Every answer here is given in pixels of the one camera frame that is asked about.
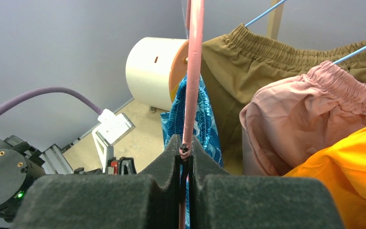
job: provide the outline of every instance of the white bracket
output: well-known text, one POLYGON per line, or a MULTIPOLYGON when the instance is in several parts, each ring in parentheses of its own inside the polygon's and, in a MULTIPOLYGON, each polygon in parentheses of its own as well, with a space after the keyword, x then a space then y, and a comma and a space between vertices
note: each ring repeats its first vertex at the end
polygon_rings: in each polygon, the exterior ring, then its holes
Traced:
POLYGON ((113 146, 135 128, 134 124, 124 113, 113 116, 106 115, 105 120, 99 118, 99 121, 102 121, 102 123, 92 130, 103 173, 106 173, 107 161, 114 157, 113 146))

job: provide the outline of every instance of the khaki pants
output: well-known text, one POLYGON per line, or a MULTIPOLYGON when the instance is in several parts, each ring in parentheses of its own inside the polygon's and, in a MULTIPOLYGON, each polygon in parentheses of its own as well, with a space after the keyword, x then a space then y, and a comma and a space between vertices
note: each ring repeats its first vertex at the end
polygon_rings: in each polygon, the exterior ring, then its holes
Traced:
MULTIPOLYGON (((225 169, 242 174, 239 112, 258 89, 306 73, 325 60, 338 60, 365 45, 363 41, 330 51, 298 50, 253 34, 243 24, 230 34, 204 42, 201 74, 213 108, 225 169)), ((339 66, 366 83, 366 51, 339 66)))

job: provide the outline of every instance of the beige floor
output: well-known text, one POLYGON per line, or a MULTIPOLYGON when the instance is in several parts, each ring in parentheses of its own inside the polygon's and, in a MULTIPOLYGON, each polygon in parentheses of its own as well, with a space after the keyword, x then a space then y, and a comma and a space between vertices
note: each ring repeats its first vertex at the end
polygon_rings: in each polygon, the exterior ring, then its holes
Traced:
MULTIPOLYGON (((147 105, 135 100, 131 101, 120 111, 125 113, 134 123, 135 129, 114 146, 114 154, 117 158, 122 156, 133 157, 135 168, 140 172, 147 167, 163 151, 163 135, 160 113, 149 111, 147 105)), ((81 141, 64 153, 72 168, 84 167, 85 171, 101 167, 99 156, 93 142, 92 135, 87 135, 81 141)), ((241 166, 234 163, 235 160, 223 155, 224 167, 231 174, 240 175, 241 166)))

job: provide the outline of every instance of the blue hanger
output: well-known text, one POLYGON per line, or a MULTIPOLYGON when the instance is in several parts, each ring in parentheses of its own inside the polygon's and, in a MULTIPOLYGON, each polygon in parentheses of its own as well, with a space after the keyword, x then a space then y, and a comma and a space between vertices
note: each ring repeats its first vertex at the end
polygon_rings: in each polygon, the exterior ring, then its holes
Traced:
POLYGON ((247 23, 247 24, 245 25, 245 27, 248 27, 249 25, 251 25, 251 24, 255 23, 257 20, 261 19, 261 18, 262 18, 262 17, 264 17, 266 14, 270 13, 272 10, 274 10, 275 8, 277 8, 277 6, 279 6, 279 5, 283 4, 285 1, 287 1, 287 0, 281 0, 281 1, 279 1, 279 2, 278 2, 277 4, 275 4, 272 8, 268 9, 266 12, 264 12, 264 13, 260 14, 257 18, 255 18, 255 19, 251 20, 249 23, 247 23))
POLYGON ((350 57, 352 57, 352 56, 354 56, 354 55, 356 55, 356 54, 359 54, 360 52, 362 52, 362 51, 364 51, 364 50, 366 50, 366 46, 364 46, 363 48, 361 48, 361 49, 359 49, 359 50, 357 50, 357 51, 354 51, 354 52, 350 53, 349 55, 347 55, 347 56, 345 56, 345 57, 341 58, 340 60, 335 61, 335 62, 333 62, 333 63, 334 63, 334 64, 338 64, 338 63, 340 63, 340 62, 342 62, 342 61, 345 61, 345 60, 347 60, 348 58, 350 58, 350 57))

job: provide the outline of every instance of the red component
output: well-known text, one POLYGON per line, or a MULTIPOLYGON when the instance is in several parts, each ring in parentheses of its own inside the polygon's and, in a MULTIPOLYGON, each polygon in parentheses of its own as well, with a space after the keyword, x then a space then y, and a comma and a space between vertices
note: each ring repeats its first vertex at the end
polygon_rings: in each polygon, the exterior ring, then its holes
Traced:
POLYGON ((114 160, 114 161, 110 162, 110 167, 112 167, 114 169, 114 175, 118 174, 119 161, 114 160))

